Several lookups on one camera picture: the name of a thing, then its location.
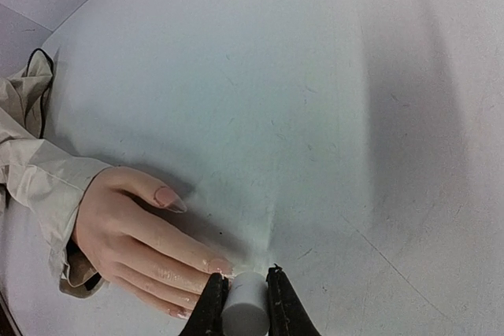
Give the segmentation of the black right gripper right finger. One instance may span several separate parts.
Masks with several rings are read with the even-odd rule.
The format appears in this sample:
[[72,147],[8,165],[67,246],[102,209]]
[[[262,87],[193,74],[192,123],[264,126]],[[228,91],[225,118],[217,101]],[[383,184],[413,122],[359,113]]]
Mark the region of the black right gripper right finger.
[[321,336],[280,266],[275,265],[269,268],[266,282],[268,284],[269,335]]

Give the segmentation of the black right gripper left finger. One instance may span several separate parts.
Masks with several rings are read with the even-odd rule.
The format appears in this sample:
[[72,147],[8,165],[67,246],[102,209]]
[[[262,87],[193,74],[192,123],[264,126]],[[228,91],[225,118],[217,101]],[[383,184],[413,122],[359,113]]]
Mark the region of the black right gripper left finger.
[[222,312],[229,286],[227,277],[213,273],[179,336],[224,336]]

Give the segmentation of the white nail polish cap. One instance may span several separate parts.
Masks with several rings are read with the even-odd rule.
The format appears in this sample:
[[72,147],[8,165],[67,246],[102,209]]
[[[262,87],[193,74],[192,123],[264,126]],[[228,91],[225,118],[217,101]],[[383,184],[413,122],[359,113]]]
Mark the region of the white nail polish cap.
[[224,335],[267,335],[270,326],[267,290],[265,277],[257,272],[247,271],[232,280],[221,313]]

